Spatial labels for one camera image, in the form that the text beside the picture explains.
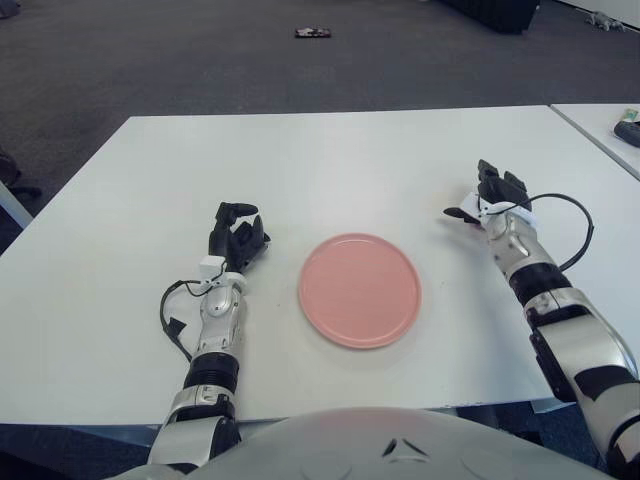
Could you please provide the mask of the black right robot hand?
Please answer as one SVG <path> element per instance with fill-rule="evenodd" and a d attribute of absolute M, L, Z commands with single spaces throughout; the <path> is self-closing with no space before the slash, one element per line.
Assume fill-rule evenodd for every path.
<path fill-rule="evenodd" d="M 478 185 L 455 207 L 446 208 L 443 213 L 465 223 L 485 228 L 491 219 L 504 213 L 512 213 L 534 226 L 535 215 L 525 184 L 509 171 L 500 175 L 499 170 L 489 162 L 478 161 Z"/>

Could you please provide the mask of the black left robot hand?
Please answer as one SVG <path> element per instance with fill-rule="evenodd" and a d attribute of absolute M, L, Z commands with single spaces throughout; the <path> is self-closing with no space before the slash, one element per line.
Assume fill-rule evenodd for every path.
<path fill-rule="evenodd" d="M 208 255 L 201 262 L 202 277 L 214 281 L 227 272 L 243 273 L 270 241 L 255 205 L 221 202 L 209 234 Z"/>

